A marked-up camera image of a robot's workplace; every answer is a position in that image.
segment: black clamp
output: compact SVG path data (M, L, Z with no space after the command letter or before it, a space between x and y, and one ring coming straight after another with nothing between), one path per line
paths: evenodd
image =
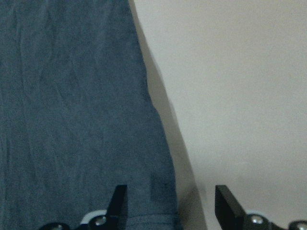
M118 230L126 225L127 186L118 185L112 195L106 214L92 218L88 224L81 224L75 230ZM49 223L39 230L71 230L64 223Z
M215 187L215 215L222 230L286 230L264 216L247 214L226 185ZM294 221L289 230L307 230L307 221Z

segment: screw head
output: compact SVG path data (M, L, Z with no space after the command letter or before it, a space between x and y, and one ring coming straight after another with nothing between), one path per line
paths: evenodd
M297 224L297 228L299 230L307 230L307 224L305 224L305 223L298 223Z
M95 220L95 225L96 225L96 226L101 226L101 225L104 225L105 223L106 223L106 217L105 217L105 216L98 217L98 218Z
M63 226L59 224L58 226L52 228L51 230L63 230Z
M261 216L254 215L254 216L251 216L251 221L254 224L262 224L263 223L263 218Z

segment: white plastic part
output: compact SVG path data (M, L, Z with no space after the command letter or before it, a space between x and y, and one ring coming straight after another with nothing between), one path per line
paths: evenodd
M80 224L88 224L88 222L90 222L92 218L101 216L101 215L105 215L105 214L106 214L106 210L96 210L93 212L89 212L83 217Z

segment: gray fabric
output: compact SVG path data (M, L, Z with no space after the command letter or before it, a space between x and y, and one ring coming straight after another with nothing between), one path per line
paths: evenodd
M118 184L127 229L180 228L128 1L0 0L0 229L75 228Z

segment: wrinkled fabric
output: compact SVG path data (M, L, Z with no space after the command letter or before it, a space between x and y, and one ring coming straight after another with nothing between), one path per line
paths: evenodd
M181 228L128 1L0 0L0 229L76 228L118 184L126 229Z

